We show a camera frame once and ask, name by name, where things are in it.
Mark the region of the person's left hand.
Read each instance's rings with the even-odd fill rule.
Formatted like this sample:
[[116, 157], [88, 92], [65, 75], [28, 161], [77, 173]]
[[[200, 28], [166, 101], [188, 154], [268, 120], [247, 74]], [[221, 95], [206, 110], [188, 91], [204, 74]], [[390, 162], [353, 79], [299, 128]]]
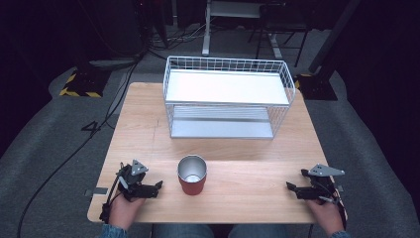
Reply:
[[128, 230], [135, 222], [140, 208], [145, 204], [144, 198], [127, 200], [123, 195], [117, 195], [111, 204], [109, 224]]

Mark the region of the black base plate striped tape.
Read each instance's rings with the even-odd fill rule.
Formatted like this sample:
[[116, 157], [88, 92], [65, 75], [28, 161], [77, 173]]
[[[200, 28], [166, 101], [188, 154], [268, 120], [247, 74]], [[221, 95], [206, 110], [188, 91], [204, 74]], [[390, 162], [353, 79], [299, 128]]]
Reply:
[[331, 83], [319, 79], [317, 75], [301, 73], [295, 75], [293, 81], [305, 100], [337, 100]]
[[75, 69], [67, 79], [60, 96], [100, 98], [111, 75], [110, 70], [93, 69], [85, 72]]

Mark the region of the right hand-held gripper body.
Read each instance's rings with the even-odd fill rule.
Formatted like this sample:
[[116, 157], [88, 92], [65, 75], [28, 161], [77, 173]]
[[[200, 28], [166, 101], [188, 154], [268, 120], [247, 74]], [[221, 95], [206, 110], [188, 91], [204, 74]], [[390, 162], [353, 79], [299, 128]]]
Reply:
[[302, 169], [301, 173], [304, 177], [310, 179], [311, 185], [309, 187], [301, 187], [311, 189], [310, 200], [320, 199], [323, 202], [332, 203], [340, 201], [332, 177], [343, 176], [345, 174], [343, 170], [317, 164], [310, 170]]

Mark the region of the white desk frame leg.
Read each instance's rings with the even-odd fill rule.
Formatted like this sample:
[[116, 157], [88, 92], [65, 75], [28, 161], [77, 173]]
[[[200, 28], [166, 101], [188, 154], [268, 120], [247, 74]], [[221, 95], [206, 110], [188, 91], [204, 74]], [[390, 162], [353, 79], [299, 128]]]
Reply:
[[202, 45], [202, 55], [205, 57], [210, 55], [210, 24], [212, 17], [256, 19], [260, 16], [260, 5], [261, 3], [248, 2], [246, 0], [206, 0], [205, 33]]

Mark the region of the red cup with steel inside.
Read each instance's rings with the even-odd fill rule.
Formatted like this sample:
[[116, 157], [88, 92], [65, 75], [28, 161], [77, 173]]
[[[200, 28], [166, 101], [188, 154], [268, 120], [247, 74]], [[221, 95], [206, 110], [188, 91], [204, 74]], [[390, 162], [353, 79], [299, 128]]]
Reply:
[[177, 176], [184, 193], [197, 195], [203, 188], [207, 177], [207, 164], [198, 155], [188, 155], [180, 160]]

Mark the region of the person's right leg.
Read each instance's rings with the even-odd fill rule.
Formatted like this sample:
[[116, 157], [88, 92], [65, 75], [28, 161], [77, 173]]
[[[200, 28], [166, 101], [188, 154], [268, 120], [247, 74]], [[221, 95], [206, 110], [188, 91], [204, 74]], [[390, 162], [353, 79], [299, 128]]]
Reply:
[[287, 230], [280, 224], [238, 224], [228, 238], [287, 238]]

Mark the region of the black metal chair frame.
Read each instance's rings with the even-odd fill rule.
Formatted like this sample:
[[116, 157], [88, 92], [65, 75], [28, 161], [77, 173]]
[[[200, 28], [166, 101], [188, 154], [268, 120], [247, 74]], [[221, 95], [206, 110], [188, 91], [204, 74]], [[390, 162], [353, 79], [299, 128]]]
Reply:
[[296, 2], [292, 0], [270, 0], [259, 6], [259, 18], [254, 25], [249, 41], [253, 39], [254, 34], [258, 34], [256, 51], [256, 58], [258, 58], [260, 49], [263, 47], [263, 35], [270, 38], [276, 34], [287, 34], [288, 38], [284, 41], [284, 44], [287, 49], [291, 49], [292, 46], [289, 46], [288, 42], [296, 33], [301, 33], [303, 37], [300, 45], [293, 47], [294, 50], [298, 50], [294, 63], [294, 66], [297, 66], [309, 31], [309, 25]]

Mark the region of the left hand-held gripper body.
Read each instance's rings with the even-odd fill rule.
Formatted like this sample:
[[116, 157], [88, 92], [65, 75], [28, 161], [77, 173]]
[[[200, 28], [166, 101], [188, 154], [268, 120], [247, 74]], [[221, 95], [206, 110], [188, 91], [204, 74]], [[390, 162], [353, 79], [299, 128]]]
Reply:
[[142, 185], [142, 180], [149, 169], [133, 159], [131, 164], [123, 165], [117, 172], [119, 190], [131, 201], [133, 198], [148, 198], [148, 189]]

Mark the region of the black slanted stand pole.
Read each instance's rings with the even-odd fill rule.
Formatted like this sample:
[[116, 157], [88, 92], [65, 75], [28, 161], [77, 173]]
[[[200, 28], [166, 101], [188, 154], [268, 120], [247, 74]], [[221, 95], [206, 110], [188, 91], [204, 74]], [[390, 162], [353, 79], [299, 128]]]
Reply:
[[319, 50], [318, 54], [316, 55], [316, 57], [311, 62], [310, 66], [308, 67], [308, 70], [310, 72], [316, 73], [318, 69], [322, 66], [322, 64], [325, 62], [328, 53], [330, 52], [335, 42], [339, 38], [341, 32], [345, 29], [347, 23], [352, 18], [360, 2], [361, 0], [350, 0], [349, 3], [346, 5], [343, 13], [340, 15], [330, 35], [328, 36], [325, 43], [322, 45], [321, 49]]

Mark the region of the person's right hand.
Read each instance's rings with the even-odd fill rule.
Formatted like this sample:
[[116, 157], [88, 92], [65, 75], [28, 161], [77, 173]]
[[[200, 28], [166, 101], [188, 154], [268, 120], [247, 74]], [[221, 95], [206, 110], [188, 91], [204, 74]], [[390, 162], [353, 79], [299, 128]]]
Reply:
[[319, 204], [315, 200], [306, 200], [306, 204], [328, 237], [345, 230], [339, 207], [336, 204], [331, 202]]

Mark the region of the black upright stand pole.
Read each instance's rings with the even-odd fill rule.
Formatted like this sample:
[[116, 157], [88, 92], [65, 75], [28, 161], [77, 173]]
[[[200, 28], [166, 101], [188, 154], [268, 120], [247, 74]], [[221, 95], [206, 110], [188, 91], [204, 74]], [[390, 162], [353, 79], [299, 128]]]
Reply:
[[88, 54], [88, 32], [85, 27], [85, 17], [83, 11], [80, 8], [78, 0], [72, 0], [74, 3], [74, 16], [73, 21], [76, 30], [76, 47], [78, 56], [78, 66], [84, 72], [89, 72], [94, 69], [94, 66], [89, 62]]

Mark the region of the person's leg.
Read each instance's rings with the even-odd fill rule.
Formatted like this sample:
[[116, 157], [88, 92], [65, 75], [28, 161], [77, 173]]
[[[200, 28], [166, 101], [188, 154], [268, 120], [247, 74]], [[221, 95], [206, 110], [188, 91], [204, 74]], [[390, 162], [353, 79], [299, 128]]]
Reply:
[[214, 238], [214, 233], [204, 224], [158, 224], [153, 228], [153, 238]]
[[287, 230], [280, 224], [238, 224], [228, 238], [287, 238]]

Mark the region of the grey tape strip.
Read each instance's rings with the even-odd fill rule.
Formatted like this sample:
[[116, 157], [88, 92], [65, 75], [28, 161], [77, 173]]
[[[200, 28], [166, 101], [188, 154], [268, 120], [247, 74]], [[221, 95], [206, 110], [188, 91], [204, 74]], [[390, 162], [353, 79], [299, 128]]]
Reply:
[[108, 188], [107, 187], [95, 187], [92, 189], [86, 189], [84, 192], [84, 196], [92, 197], [94, 194], [107, 194]]

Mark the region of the person's left leg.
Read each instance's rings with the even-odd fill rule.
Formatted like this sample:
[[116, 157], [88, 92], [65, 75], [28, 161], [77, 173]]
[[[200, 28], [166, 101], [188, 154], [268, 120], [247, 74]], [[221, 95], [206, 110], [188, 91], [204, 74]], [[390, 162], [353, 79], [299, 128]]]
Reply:
[[204, 224], [158, 224], [153, 228], [153, 238], [214, 238], [214, 233]]

